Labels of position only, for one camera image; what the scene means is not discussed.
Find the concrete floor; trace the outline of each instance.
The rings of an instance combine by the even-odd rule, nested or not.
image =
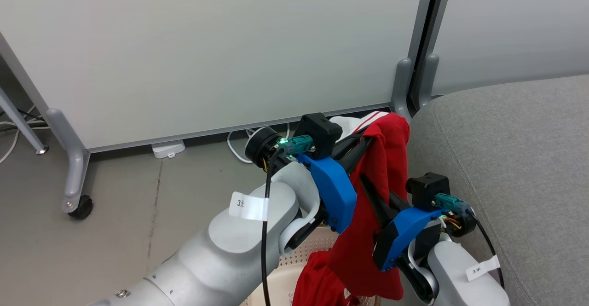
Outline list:
[[[59,210],[65,152],[50,130],[36,133],[48,153],[35,155],[21,136],[0,165],[0,306],[80,306],[129,287],[205,228],[233,191],[265,180],[219,137],[189,140],[173,159],[158,160],[149,147],[101,153],[84,184],[94,210],[76,221]],[[0,155],[12,139],[0,134]],[[383,304],[419,304],[406,295]]]

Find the laundry basket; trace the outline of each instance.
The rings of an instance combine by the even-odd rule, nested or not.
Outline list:
[[[268,276],[268,288],[272,306],[292,306],[296,282],[309,260],[309,255],[316,251],[329,250],[337,233],[328,226],[320,226],[313,231],[294,252],[280,256],[280,264]],[[358,297],[361,306],[380,306],[379,297]],[[241,306],[265,306],[261,285],[246,299]]]

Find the label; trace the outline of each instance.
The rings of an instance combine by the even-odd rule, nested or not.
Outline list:
[[[497,256],[493,256],[491,259],[487,261],[480,262],[475,266],[467,269],[467,278],[468,281],[472,281],[473,279],[481,277],[484,273],[488,271],[492,271],[494,269],[499,268],[499,258]]]
[[[234,192],[229,203],[229,215],[246,220],[267,221],[268,200]]]

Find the white wall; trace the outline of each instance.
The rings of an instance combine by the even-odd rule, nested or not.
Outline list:
[[[419,0],[0,0],[88,148],[390,100]]]
[[[433,94],[589,74],[589,0],[448,0]]]

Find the red cloth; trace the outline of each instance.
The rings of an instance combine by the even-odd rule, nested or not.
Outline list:
[[[343,283],[327,267],[328,252],[318,251],[300,273],[294,290],[293,306],[353,306],[360,304],[345,291]]]
[[[358,194],[356,209],[350,226],[329,251],[328,266],[353,295],[400,300],[403,288],[397,268],[381,272],[372,260],[374,235],[381,227],[360,184],[360,174],[370,178],[386,203],[389,190],[406,200],[409,125],[391,113],[373,122],[364,136],[374,139],[350,176]]]

